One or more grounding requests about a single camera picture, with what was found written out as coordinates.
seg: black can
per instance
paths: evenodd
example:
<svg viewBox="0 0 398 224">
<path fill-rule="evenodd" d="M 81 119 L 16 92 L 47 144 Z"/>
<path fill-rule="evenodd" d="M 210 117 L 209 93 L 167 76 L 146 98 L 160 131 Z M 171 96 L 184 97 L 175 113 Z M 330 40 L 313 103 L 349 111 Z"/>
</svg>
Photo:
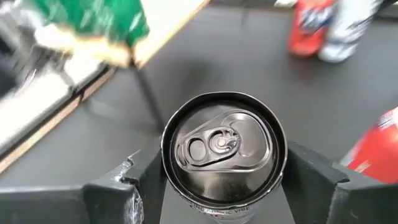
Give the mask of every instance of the black can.
<svg viewBox="0 0 398 224">
<path fill-rule="evenodd" d="M 183 105 L 161 146 L 175 191 L 219 223 L 246 223 L 280 186 L 287 159 L 275 114 L 236 92 L 207 93 Z"/>
</svg>

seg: black holder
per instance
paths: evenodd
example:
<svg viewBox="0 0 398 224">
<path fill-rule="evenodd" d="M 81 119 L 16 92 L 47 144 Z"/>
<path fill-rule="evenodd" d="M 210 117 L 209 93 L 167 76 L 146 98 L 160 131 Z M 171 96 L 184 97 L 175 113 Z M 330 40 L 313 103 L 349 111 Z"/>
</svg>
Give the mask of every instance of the black holder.
<svg viewBox="0 0 398 224">
<path fill-rule="evenodd" d="M 297 224 L 398 223 L 397 184 L 381 184 L 294 142 L 284 174 Z M 0 223 L 123 224 L 138 189 L 144 223 L 158 224 L 165 184 L 160 150 L 141 150 L 89 184 L 0 189 Z"/>
</svg>

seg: wooden edge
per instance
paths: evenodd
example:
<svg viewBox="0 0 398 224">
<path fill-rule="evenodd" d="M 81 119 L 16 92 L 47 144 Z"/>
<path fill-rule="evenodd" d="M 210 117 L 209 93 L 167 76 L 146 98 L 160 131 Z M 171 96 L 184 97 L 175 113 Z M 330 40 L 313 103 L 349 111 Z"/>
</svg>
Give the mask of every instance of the wooden edge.
<svg viewBox="0 0 398 224">
<path fill-rule="evenodd" d="M 163 41 L 153 50 L 147 57 L 137 62 L 138 69 L 141 69 L 180 29 L 184 27 L 193 17 L 195 17 L 199 11 L 201 11 L 211 0 L 204 0 L 195 10 L 193 10 L 185 19 L 181 20 L 170 32 Z"/>
<path fill-rule="evenodd" d="M 94 82 L 92 86 L 87 88 L 83 94 L 83 100 L 87 99 L 92 95 L 99 87 L 101 87 L 107 80 L 109 80 L 116 73 L 116 69 L 112 68 L 100 79 Z M 68 104 L 63 110 L 57 113 L 49 122 L 45 123 L 38 131 L 36 131 L 31 137 L 14 149 L 8 156 L 0 161 L 0 174 L 3 173 L 9 166 L 22 157 L 32 146 L 47 133 L 49 133 L 57 124 L 59 124 L 66 116 L 68 116 L 76 107 L 79 105 L 79 97 L 75 98 L 71 103 Z"/>
</svg>

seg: white can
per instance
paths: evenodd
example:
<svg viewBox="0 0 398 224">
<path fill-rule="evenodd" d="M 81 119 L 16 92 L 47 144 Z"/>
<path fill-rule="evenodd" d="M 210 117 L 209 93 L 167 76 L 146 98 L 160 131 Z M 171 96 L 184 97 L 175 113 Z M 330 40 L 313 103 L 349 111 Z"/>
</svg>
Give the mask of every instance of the white can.
<svg viewBox="0 0 398 224">
<path fill-rule="evenodd" d="M 382 0 L 339 0 L 320 59 L 338 63 L 353 55 Z"/>
</svg>

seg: can rim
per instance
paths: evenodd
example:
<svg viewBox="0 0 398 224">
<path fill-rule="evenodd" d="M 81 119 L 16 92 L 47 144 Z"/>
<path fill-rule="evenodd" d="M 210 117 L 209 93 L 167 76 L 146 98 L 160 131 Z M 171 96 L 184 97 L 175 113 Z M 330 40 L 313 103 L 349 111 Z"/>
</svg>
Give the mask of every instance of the can rim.
<svg viewBox="0 0 398 224">
<path fill-rule="evenodd" d="M 278 127 L 280 128 L 279 132 L 282 136 L 279 136 L 279 139 L 277 139 L 277 141 L 280 141 L 280 137 L 282 137 L 283 139 L 283 145 L 279 146 L 279 151 L 280 152 L 284 152 L 283 157 L 281 157 L 279 159 L 279 163 L 277 164 L 276 172 L 275 174 L 269 179 L 269 183 L 271 183 L 271 185 L 269 187 L 264 187 L 263 189 L 261 189 L 258 193 L 256 193 L 255 195 L 252 195 L 251 198 L 245 200 L 246 203 L 232 203 L 229 205 L 217 205 L 215 203 L 201 203 L 198 201 L 193 201 L 192 197 L 189 196 L 189 194 L 187 194 L 186 192 L 184 192 L 184 187 L 183 186 L 178 186 L 178 184 L 175 183 L 175 181 L 173 181 L 174 178 L 174 171 L 172 168 L 172 165 L 170 164 L 171 162 L 169 162 L 168 160 L 166 161 L 166 159 L 169 158 L 168 155 L 165 155 L 165 144 L 166 144 L 166 138 L 169 134 L 169 132 L 171 132 L 170 128 L 172 128 L 172 126 L 174 125 L 175 119 L 180 116 L 181 114 L 184 114 L 187 111 L 191 111 L 189 108 L 190 104 L 192 104 L 192 102 L 195 102 L 194 105 L 201 105 L 201 102 L 196 102 L 198 101 L 200 98 L 205 98 L 207 96 L 211 95 L 212 98 L 226 98 L 226 96 L 228 97 L 229 100 L 235 100 L 236 102 L 239 103 L 239 100 L 241 100 L 242 98 L 245 98 L 246 100 L 251 100 L 253 103 L 257 103 L 257 105 L 260 105 L 261 107 L 265 108 L 267 110 L 268 113 L 270 113 L 272 115 L 272 117 L 275 119 L 276 124 L 278 125 Z M 175 130 L 172 130 L 172 136 L 170 138 L 173 139 L 173 136 L 175 134 Z M 283 171 L 285 169 L 285 165 L 287 162 L 287 140 L 285 137 L 285 133 L 283 130 L 282 125 L 280 124 L 279 120 L 277 119 L 277 116 L 274 114 L 274 112 L 272 112 L 268 106 L 266 106 L 263 102 L 259 101 L 258 99 L 256 99 L 253 96 L 247 95 L 245 93 L 240 93 L 240 92 L 236 92 L 236 91 L 218 91 L 218 92 L 210 92 L 210 93 L 205 93 L 202 95 L 198 95 L 194 98 L 192 98 L 191 100 L 187 101 L 184 105 L 182 105 L 173 115 L 172 117 L 169 119 L 169 121 L 166 124 L 166 127 L 164 129 L 164 132 L 162 133 L 162 139 L 160 142 L 160 146 L 162 149 L 162 162 L 164 165 L 164 169 L 165 169 L 165 173 L 167 175 L 167 178 L 169 180 L 169 182 L 171 183 L 172 187 L 174 188 L 174 190 L 176 190 L 178 192 L 178 194 L 185 200 L 195 203 L 199 206 L 202 207 L 206 207 L 206 208 L 212 208 L 212 209 L 220 209 L 220 210 L 226 210 L 226 209 L 231 209 L 231 208 L 239 208 L 239 207 L 245 207 L 248 206 L 250 204 L 256 203 L 259 200 L 261 200 L 262 198 L 264 198 L 266 195 L 268 195 L 274 188 L 278 187 L 280 185 L 280 182 L 282 180 L 282 176 L 283 176 Z"/>
</svg>

